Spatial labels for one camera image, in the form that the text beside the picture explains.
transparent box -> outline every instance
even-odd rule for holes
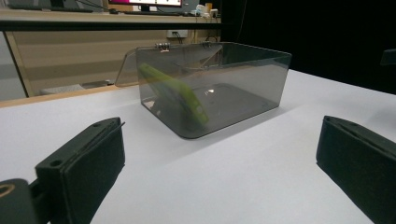
[[[136,70],[141,104],[192,139],[279,107],[290,60],[236,43],[160,44],[127,54],[121,72]]]

computer monitor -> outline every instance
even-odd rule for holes
[[[141,11],[149,11],[150,7],[182,7],[183,0],[108,0],[109,4],[140,6]]]

wall socket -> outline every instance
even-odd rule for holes
[[[187,37],[189,34],[188,30],[168,30],[166,31],[166,37],[168,38],[184,38]]]

white tabletop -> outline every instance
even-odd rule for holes
[[[120,117],[126,164],[92,223],[372,223],[316,165],[325,115],[396,141],[396,96],[289,70],[279,108],[195,140],[137,87],[0,108],[0,180],[31,183],[51,152]]]

